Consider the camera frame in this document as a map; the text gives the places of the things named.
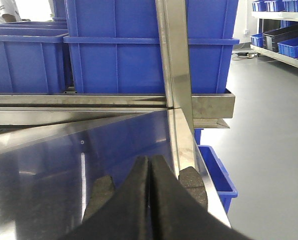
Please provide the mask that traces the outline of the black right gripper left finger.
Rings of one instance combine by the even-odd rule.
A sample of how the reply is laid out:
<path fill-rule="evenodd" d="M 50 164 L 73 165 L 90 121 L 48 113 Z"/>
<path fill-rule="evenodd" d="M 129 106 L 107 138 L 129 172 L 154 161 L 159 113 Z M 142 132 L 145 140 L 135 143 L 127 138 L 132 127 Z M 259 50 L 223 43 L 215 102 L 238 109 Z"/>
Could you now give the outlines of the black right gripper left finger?
<path fill-rule="evenodd" d="M 82 224 L 66 234 L 65 240 L 144 240 L 147 230 L 149 159 L 139 156 L 119 188 L 112 177 L 93 184 Z"/>

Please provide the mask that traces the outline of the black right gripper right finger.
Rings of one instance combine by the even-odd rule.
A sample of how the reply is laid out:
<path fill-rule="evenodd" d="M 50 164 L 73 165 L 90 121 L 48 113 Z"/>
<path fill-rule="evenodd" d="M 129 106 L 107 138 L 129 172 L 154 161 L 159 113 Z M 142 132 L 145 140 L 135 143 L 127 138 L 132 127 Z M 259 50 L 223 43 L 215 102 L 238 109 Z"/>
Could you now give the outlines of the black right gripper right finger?
<path fill-rule="evenodd" d="M 158 240 L 246 240 L 211 215 L 176 179 L 162 155 L 150 159 L 150 208 Z"/>

